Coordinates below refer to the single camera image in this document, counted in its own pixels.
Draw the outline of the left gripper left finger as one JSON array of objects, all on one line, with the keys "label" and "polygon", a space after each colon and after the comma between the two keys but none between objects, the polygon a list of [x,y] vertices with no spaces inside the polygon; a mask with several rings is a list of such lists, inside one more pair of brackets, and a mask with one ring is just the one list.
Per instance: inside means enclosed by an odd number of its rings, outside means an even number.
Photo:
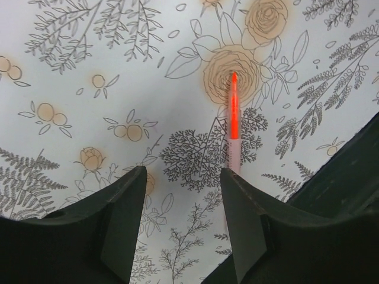
[{"label": "left gripper left finger", "polygon": [[137,166],[42,219],[1,219],[2,283],[128,283],[146,193]]}]

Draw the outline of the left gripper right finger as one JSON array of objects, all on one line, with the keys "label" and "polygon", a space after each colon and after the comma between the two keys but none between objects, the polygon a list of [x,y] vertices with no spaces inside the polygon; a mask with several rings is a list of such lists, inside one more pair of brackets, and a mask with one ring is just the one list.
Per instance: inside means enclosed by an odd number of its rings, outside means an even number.
[{"label": "left gripper right finger", "polygon": [[283,203],[228,168],[221,192],[239,283],[377,283],[378,208],[325,218]]}]

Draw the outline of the orange pen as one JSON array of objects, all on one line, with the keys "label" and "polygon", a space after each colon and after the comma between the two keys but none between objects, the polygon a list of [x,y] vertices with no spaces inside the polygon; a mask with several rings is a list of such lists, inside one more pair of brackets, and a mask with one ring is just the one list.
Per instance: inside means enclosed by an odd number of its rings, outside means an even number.
[{"label": "orange pen", "polygon": [[240,96],[237,73],[231,76],[228,104],[228,168],[240,174],[240,159],[242,154]]}]

